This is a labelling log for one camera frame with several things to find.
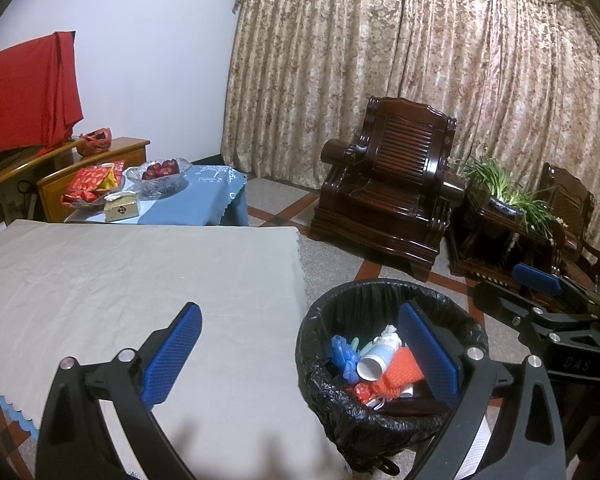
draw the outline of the trash can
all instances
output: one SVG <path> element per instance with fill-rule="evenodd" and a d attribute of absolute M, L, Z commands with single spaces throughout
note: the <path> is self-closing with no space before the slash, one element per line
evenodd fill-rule
<path fill-rule="evenodd" d="M 488 351 L 484 329 L 460 306 L 435 290 L 400 280 L 361 280 L 332 288 L 312 304 L 300 326 L 296 365 L 302 396 L 355 471 L 379 468 L 397 474 L 387 457 L 428 439 L 446 419 L 381 415 L 360 403 L 327 367 L 333 335 L 348 341 L 357 337 L 363 346 L 386 325 L 398 326 L 399 308 L 409 300 L 416 300 L 433 323 L 451 330 L 465 347 Z"/>

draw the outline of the beige tablecloth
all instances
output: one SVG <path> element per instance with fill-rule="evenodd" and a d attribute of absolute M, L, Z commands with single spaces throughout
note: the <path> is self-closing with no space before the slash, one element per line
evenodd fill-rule
<path fill-rule="evenodd" d="M 154 415 L 199 479 L 347 478 L 302 400 L 295 228 L 43 224 L 0 234 L 0 394 L 40 426 L 60 359 L 138 348 L 187 301 L 203 332 Z M 128 470 L 139 473 L 104 412 Z"/>

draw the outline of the floral curtain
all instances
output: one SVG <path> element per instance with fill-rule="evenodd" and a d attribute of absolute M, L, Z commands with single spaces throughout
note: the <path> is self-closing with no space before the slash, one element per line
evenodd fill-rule
<path fill-rule="evenodd" d="M 241 1 L 227 163 L 317 188 L 326 140 L 354 137 L 370 95 L 403 96 L 458 118 L 452 156 L 486 147 L 527 189 L 544 162 L 579 177 L 600 248 L 600 24 L 582 0 Z"/>

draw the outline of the television covered with red cloth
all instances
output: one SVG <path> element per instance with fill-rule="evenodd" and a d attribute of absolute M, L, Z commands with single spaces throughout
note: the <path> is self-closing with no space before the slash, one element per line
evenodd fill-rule
<path fill-rule="evenodd" d="M 55 149 L 81 119 L 73 33 L 55 32 L 0 51 L 0 152 Z"/>

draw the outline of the wooden chair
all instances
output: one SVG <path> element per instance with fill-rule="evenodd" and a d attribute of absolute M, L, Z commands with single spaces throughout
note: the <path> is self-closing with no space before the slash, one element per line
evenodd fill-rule
<path fill-rule="evenodd" d="M 585 288 L 600 292 L 600 251 L 585 240 L 595 206 L 593 194 L 567 170 L 548 162 L 542 167 L 538 189 L 536 196 L 545 200 L 554 216 L 566 224 L 552 224 L 555 245 L 551 272 L 569 276 Z M 583 250 L 595 256 L 596 262 L 587 260 Z"/>
<path fill-rule="evenodd" d="M 332 164 L 320 190 L 311 232 L 337 235 L 408 260 L 427 281 L 464 181 L 446 160 L 456 120 L 401 98 L 369 99 L 353 144 L 329 140 L 320 158 Z"/>

